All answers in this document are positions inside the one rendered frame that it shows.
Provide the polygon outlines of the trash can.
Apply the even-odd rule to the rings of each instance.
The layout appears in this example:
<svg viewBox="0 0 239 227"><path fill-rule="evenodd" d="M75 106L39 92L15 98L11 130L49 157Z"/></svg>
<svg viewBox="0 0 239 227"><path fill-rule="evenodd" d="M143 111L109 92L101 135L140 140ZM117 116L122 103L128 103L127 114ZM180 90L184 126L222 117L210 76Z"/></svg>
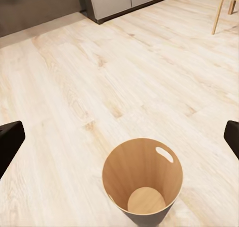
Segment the trash can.
<svg viewBox="0 0 239 227"><path fill-rule="evenodd" d="M156 150L160 147L173 163ZM179 196L183 166L175 151L151 138L134 138L114 148L104 161L102 185L110 201L140 227L156 227Z"/></svg>

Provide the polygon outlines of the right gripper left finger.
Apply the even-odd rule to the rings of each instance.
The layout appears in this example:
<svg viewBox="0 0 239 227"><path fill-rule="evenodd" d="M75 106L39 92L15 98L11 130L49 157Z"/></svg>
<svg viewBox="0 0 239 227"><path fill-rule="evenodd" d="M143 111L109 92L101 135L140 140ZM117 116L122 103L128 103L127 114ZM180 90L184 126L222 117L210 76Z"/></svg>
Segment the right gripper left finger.
<svg viewBox="0 0 239 227"><path fill-rule="evenodd" d="M20 120L0 126L0 179L25 140Z"/></svg>

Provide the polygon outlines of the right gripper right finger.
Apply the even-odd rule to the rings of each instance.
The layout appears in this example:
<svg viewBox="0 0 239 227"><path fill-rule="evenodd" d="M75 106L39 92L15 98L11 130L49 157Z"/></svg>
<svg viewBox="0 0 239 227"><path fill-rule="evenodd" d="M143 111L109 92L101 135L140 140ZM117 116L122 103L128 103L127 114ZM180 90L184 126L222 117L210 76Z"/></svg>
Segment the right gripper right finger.
<svg viewBox="0 0 239 227"><path fill-rule="evenodd" d="M224 139L239 160L239 122L227 121Z"/></svg>

